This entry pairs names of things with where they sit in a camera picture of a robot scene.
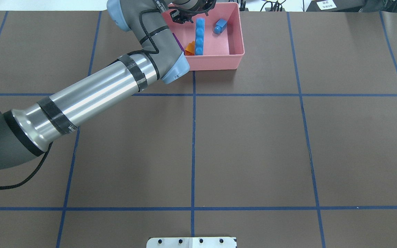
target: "silver metal tube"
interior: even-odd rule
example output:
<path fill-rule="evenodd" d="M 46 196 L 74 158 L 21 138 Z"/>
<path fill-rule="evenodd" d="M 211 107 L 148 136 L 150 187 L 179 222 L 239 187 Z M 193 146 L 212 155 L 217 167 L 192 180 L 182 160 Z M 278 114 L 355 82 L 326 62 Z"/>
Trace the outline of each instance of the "silver metal tube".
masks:
<path fill-rule="evenodd" d="M 145 74 L 148 85 L 157 80 L 153 64 L 146 55 L 134 54 L 131 58 Z M 118 61 L 50 96 L 50 99 L 69 121 L 79 126 L 138 91 L 131 72 Z M 49 143 L 62 136 L 37 103 L 25 110 L 12 110 L 12 113 L 24 133 L 42 151 L 47 151 Z"/>

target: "pink box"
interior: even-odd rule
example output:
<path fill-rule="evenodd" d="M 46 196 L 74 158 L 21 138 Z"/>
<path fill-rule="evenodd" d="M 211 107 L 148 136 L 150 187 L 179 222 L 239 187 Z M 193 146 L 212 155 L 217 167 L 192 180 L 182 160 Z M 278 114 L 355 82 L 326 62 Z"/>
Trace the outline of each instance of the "pink box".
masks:
<path fill-rule="evenodd" d="M 163 18 L 185 48 L 195 40 L 195 23 L 175 23 L 170 17 L 170 12 L 163 13 Z M 192 18 L 194 22 L 197 18 L 205 18 L 205 44 L 203 55 L 186 56 L 191 66 L 190 71 L 237 69 L 244 55 L 238 4 L 216 3 L 215 8 L 208 14 L 209 16 L 198 14 Z M 227 27 L 221 34 L 215 34 L 215 24 L 221 18 L 227 20 Z"/>

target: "purple object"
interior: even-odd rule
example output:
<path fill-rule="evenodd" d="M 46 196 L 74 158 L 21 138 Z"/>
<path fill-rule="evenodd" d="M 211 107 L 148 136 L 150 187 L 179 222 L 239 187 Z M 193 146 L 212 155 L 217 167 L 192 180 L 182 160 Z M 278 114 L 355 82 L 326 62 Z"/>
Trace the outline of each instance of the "purple object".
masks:
<path fill-rule="evenodd" d="M 185 52 L 185 49 L 183 49 L 182 44 L 180 44 L 180 41 L 177 39 L 177 36 L 172 33 L 172 36 L 174 36 L 175 41 L 177 41 L 177 44 L 179 45 L 180 49 L 182 49 L 183 52 Z"/>

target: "robotic arm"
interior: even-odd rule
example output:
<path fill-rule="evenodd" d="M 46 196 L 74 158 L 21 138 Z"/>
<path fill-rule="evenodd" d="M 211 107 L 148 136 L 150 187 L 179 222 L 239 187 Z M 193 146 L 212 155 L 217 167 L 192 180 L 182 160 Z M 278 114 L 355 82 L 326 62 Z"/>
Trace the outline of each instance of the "robotic arm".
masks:
<path fill-rule="evenodd" d="M 214 8 L 216 0 L 108 0 L 111 18 L 124 31 L 132 30 L 142 50 L 46 97 L 25 110 L 0 112 L 0 169 L 28 162 L 48 150 L 57 138 L 83 122 L 143 91 L 158 79 L 164 83 L 183 76 L 189 64 L 161 12 L 178 23 Z"/>

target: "orange object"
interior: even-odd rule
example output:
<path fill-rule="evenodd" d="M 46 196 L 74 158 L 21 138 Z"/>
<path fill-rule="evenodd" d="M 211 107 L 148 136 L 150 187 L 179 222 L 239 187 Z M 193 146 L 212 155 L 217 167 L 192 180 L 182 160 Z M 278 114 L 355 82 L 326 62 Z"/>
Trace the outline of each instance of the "orange object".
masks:
<path fill-rule="evenodd" d="M 195 41 L 189 43 L 185 48 L 185 54 L 188 55 L 186 52 L 189 52 L 191 55 L 195 54 Z"/>

